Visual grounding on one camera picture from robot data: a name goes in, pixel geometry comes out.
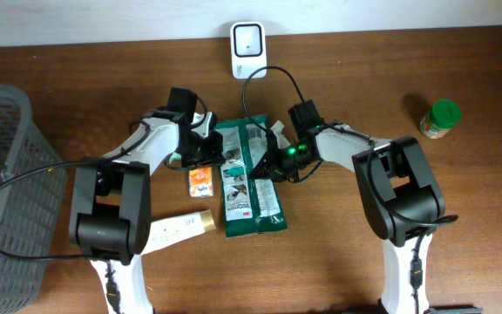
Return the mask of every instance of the green plastic bag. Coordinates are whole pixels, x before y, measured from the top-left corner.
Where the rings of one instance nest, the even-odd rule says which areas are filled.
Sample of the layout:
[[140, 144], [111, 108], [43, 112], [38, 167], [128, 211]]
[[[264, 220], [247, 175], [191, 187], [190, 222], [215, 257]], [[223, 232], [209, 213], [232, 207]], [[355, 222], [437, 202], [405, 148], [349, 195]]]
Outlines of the green plastic bag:
[[[265, 126], [267, 116], [254, 118]], [[267, 151], [265, 132], [250, 119], [219, 123], [226, 158], [220, 167], [226, 237], [288, 228], [282, 205], [271, 180], [249, 180], [248, 174]]]

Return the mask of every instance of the white wall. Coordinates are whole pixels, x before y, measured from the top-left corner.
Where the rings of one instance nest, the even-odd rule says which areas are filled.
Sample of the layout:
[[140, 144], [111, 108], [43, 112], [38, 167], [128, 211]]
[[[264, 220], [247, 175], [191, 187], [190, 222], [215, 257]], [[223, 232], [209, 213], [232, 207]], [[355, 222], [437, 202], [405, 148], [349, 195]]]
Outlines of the white wall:
[[502, 0], [0, 0], [0, 46], [502, 24]]

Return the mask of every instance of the green lid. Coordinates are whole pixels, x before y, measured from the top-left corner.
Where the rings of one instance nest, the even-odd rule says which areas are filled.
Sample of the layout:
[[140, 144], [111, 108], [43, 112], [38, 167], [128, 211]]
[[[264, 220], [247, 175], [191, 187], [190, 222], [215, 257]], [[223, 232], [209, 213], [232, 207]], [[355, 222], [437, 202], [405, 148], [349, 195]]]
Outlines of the green lid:
[[433, 105], [429, 111], [429, 119], [437, 127], [450, 129], [462, 118], [462, 112], [458, 105], [448, 99], [441, 99]]

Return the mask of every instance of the gray basket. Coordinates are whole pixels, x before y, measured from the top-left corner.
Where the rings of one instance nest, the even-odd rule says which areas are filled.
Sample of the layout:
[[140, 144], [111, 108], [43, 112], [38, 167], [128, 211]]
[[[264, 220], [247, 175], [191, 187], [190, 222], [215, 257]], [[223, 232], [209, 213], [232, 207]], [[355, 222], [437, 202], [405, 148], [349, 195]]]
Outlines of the gray basket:
[[[32, 122], [31, 103], [15, 87], [0, 85], [0, 182], [35, 167], [60, 162]], [[18, 181], [0, 192], [0, 248], [24, 256], [43, 256], [64, 196], [63, 169]], [[45, 263], [0, 256], [0, 313], [11, 313], [34, 301]]]

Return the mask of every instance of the small orange packet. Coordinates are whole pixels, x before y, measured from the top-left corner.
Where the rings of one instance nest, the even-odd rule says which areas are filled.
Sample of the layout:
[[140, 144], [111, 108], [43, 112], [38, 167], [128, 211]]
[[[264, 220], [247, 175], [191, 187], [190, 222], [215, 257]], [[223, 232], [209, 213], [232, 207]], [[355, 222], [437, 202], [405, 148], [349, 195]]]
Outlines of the small orange packet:
[[189, 194], [191, 197], [213, 196], [213, 169], [202, 167], [189, 171]]

